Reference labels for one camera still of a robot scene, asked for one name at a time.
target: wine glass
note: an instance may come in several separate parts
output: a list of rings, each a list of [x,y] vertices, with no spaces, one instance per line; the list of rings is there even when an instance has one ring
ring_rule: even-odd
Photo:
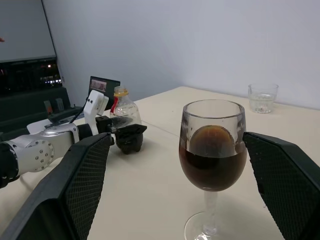
[[[245,131],[245,109],[235,102],[199,100],[183,107],[180,163],[189,181],[204,190],[206,206],[186,222],[186,240],[223,239],[215,221],[218,192],[232,186],[244,170]]]

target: drinking glass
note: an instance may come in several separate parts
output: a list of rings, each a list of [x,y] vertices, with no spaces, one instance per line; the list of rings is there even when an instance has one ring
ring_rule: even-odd
[[[279,86],[274,83],[255,83],[248,86],[250,108],[255,113],[267,114],[274,109]]]
[[[199,100],[183,107],[180,163],[189,181],[204,190],[206,207],[186,222],[186,240],[223,239],[215,221],[218,192],[232,186],[244,170],[245,131],[245,109],[235,102]]]

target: cable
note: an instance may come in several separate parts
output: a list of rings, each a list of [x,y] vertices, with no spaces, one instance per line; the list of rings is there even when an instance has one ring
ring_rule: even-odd
[[[22,183],[23,186],[25,186],[25,188],[32,192],[34,189],[26,182],[26,180],[23,178],[23,175],[20,176],[20,182]]]
[[[84,111],[88,97],[89,96],[86,97],[85,103],[84,103],[83,107],[80,109],[80,111],[76,115],[74,115],[74,117],[71,119],[71,121],[69,122],[70,124],[72,124],[77,119],[77,117],[79,117],[79,115]]]

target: plastic bottle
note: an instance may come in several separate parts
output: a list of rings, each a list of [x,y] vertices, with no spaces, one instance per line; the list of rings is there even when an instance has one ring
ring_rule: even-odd
[[[115,125],[117,129],[142,123],[138,106],[129,98],[128,94],[128,90],[123,86],[114,88],[114,103],[110,110],[110,118],[123,117],[123,120],[117,121]],[[139,152],[143,142],[143,134],[134,134],[123,141],[119,140],[116,133],[115,142],[124,154],[129,154],[131,151]]]
[[[129,98],[129,92],[123,86],[114,88],[114,104],[110,110],[110,118],[128,117],[132,121],[122,125],[141,124],[140,113],[137,105]]]

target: white table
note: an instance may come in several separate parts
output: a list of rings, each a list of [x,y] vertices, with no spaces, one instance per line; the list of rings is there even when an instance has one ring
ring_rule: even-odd
[[[186,220],[203,211],[204,204],[203,192],[187,180],[179,163],[180,121],[183,106],[200,99],[242,104],[248,131],[296,143],[319,165],[320,111],[277,104],[274,113],[258,114],[249,110],[245,98],[187,87],[148,97],[137,101],[148,126],[141,151],[124,155],[116,146],[110,149],[89,240],[184,239]],[[0,233],[50,169],[23,175],[26,184],[18,180],[0,189]],[[217,217],[228,226],[230,239],[283,240],[258,193],[249,161],[240,179],[219,194],[217,208]]]

